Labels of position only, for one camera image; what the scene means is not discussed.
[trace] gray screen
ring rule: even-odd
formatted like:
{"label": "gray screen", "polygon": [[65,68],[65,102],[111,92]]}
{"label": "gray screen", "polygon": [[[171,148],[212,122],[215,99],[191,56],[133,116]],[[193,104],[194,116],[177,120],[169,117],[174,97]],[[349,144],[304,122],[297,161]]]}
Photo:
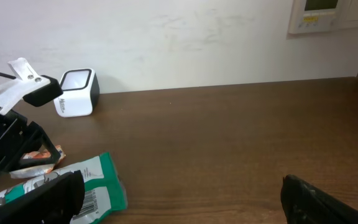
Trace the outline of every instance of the gray screen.
{"label": "gray screen", "polygon": [[335,9],[338,0],[307,0],[305,11]]}

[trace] barcode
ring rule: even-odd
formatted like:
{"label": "barcode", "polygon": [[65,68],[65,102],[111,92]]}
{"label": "barcode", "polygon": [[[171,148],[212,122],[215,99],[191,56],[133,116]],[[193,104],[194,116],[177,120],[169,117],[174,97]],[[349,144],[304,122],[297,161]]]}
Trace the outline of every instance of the barcode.
{"label": "barcode", "polygon": [[89,213],[95,212],[98,209],[98,201],[94,190],[85,192],[84,202],[81,211],[78,215],[73,216],[73,220],[81,218]]}

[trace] green and white package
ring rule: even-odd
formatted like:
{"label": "green and white package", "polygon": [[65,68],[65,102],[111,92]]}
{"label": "green and white package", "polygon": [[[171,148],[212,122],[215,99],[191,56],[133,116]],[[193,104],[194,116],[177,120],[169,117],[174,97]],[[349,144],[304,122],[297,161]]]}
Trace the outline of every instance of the green and white package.
{"label": "green and white package", "polygon": [[0,206],[40,187],[59,175],[76,170],[80,170],[83,175],[85,198],[81,212],[71,219],[71,224],[99,223],[111,212],[127,208],[125,188],[119,180],[108,152],[4,190],[0,192]]}

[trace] small white box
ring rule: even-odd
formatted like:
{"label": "small white box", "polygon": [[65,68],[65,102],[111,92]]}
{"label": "small white box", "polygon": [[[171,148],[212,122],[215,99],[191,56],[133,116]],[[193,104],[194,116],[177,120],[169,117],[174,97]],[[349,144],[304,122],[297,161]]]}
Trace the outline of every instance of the small white box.
{"label": "small white box", "polygon": [[86,116],[99,100],[99,83],[91,68],[70,70],[60,80],[63,94],[54,99],[57,113],[64,117]]}

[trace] brown tabletop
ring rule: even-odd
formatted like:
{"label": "brown tabletop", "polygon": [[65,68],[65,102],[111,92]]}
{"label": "brown tabletop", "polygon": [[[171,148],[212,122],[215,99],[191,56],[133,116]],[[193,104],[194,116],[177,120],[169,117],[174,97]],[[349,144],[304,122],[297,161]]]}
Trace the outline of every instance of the brown tabletop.
{"label": "brown tabletop", "polygon": [[355,78],[106,94],[79,118],[16,110],[62,145],[60,167],[110,152],[129,208],[103,223],[286,223],[287,174],[358,209]]}

